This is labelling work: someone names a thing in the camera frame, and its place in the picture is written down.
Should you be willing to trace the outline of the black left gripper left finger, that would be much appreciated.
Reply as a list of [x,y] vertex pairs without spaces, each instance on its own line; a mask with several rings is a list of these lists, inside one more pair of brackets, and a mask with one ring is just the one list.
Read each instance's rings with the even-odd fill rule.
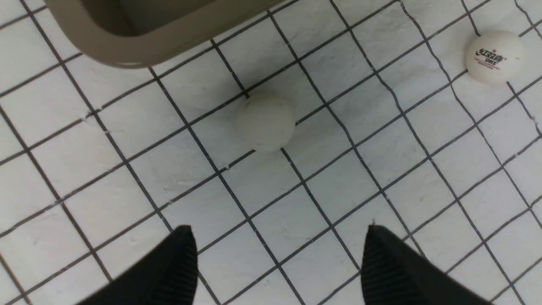
[[197,283],[196,240],[191,226],[182,225],[80,305],[191,305]]

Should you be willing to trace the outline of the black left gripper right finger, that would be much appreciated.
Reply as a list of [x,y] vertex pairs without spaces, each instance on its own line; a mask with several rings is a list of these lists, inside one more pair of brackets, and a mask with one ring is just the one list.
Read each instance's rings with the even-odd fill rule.
[[393,232],[370,225],[361,290],[366,305],[487,305],[489,302],[421,257]]

